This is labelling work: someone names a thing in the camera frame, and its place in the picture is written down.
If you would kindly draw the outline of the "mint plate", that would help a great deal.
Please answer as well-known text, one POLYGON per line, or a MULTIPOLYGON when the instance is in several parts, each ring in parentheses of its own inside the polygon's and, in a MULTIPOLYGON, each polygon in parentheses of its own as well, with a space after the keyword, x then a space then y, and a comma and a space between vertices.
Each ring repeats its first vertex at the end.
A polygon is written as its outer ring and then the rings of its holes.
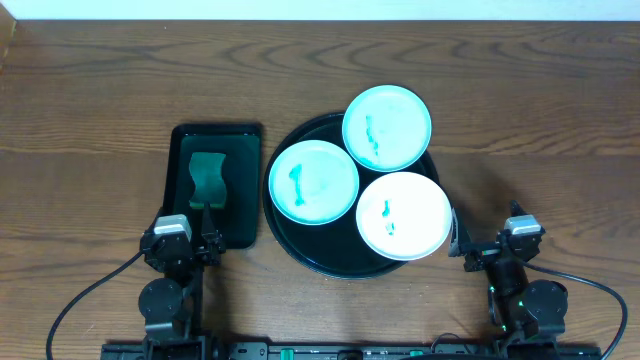
POLYGON ((355 203, 360 187, 354 160, 339 146, 305 140, 277 155, 268 174, 276 209, 302 225, 339 219, 355 203))
POLYGON ((432 119, 423 100, 396 85, 380 85, 357 95, 342 120, 347 152, 361 166, 395 172, 415 163, 426 151, 432 119))

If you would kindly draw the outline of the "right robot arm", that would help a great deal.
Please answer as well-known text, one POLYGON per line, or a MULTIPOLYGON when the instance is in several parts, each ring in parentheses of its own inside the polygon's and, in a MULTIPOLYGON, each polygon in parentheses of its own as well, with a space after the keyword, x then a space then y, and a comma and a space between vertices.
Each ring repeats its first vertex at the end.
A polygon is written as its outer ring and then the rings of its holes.
POLYGON ((504 359, 559 359, 557 337, 565 332, 568 293, 550 280, 529 281, 525 267, 539 254, 545 229, 516 202, 511 216, 492 242, 475 243, 457 210, 452 211, 448 255, 464 257, 464 270, 483 271, 489 281, 492 323, 504 331, 493 343, 504 359))

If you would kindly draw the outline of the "mint plate top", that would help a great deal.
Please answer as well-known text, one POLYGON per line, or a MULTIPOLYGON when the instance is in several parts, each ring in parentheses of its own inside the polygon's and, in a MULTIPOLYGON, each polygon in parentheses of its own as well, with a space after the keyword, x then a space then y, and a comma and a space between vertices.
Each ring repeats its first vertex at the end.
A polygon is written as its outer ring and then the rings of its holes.
POLYGON ((395 172, 415 163, 426 151, 432 119, 423 100, 396 85, 380 85, 357 95, 342 120, 347 152, 361 166, 395 172))

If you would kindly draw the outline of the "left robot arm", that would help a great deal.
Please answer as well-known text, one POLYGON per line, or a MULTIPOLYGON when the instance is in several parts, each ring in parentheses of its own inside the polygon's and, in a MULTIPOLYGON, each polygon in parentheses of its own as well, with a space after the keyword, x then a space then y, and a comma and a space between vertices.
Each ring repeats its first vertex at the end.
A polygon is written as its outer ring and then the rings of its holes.
POLYGON ((219 360, 226 355, 219 340, 202 329, 204 270, 221 262, 226 245, 209 203, 201 215, 198 238, 186 216, 159 211, 140 239, 145 263, 162 274, 138 298, 145 319, 145 360, 219 360))

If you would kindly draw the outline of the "black round tray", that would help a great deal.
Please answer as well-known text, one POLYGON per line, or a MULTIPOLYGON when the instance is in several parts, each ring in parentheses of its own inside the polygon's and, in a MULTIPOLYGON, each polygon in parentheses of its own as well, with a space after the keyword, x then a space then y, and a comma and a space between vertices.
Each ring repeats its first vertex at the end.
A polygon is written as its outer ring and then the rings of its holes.
MULTIPOLYGON (((329 113, 295 128, 276 147, 266 170, 286 148, 305 140, 322 140, 344 148, 343 114, 329 113)), ((288 219, 274 205, 269 193, 269 177, 263 179, 263 209, 275 239, 295 260, 311 270, 340 279, 367 279, 390 273, 405 263, 386 258, 362 239, 356 225, 356 208, 328 224, 308 226, 288 219)))

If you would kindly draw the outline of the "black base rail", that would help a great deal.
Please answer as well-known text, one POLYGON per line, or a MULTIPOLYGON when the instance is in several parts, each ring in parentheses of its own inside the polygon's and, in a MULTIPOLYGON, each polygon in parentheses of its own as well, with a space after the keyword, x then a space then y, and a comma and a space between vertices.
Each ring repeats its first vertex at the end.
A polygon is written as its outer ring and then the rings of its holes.
POLYGON ((492 348, 479 345, 440 343, 431 346, 369 345, 268 345, 262 342, 240 342, 211 345, 178 345, 173 348, 141 344, 105 344, 100 357, 108 360, 143 359, 222 359, 222 360, 385 360, 385 359, 496 359, 492 348))

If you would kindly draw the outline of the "black rectangular tray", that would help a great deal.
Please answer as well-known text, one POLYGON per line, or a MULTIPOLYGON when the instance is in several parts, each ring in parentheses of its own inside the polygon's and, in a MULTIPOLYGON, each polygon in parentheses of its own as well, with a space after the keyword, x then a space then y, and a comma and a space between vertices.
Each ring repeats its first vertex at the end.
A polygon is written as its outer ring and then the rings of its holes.
POLYGON ((251 247, 257 236, 261 127, 193 123, 171 133, 163 211, 184 215, 199 240, 205 206, 229 249, 251 247))

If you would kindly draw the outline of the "white plate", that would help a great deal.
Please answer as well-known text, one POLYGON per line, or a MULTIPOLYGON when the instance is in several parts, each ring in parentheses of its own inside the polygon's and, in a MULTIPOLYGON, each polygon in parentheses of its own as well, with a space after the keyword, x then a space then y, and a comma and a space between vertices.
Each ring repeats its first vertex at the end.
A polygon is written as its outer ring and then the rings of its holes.
POLYGON ((394 172, 374 180, 356 206, 356 225, 377 254, 413 261, 435 252, 452 230, 452 206, 424 175, 394 172))

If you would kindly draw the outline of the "green scrub sponge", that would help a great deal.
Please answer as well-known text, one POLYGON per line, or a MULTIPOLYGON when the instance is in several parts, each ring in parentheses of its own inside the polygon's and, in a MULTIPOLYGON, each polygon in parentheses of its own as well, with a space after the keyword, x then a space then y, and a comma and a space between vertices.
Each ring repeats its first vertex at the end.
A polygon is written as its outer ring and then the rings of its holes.
POLYGON ((222 176, 226 155, 222 153, 194 152, 189 162, 189 173, 194 193, 189 200, 193 209, 203 209, 209 202, 213 209, 223 209, 227 200, 227 187, 222 176))

